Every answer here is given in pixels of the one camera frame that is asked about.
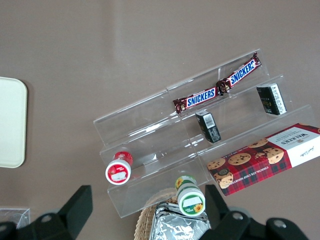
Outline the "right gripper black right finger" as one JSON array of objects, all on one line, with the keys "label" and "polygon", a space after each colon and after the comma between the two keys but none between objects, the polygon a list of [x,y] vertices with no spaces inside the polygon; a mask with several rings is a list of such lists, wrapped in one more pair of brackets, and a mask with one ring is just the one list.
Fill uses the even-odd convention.
[{"label": "right gripper black right finger", "polygon": [[205,186],[205,212],[211,229],[206,240],[264,240],[265,226],[239,210],[230,210],[215,185]]}]

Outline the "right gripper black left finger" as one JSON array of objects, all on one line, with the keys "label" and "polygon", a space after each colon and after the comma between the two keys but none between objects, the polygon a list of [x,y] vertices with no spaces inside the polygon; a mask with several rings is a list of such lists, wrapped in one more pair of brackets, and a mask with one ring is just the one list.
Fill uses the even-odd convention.
[{"label": "right gripper black left finger", "polygon": [[18,240],[75,240],[93,211],[92,187],[82,185],[56,213],[17,230]]}]

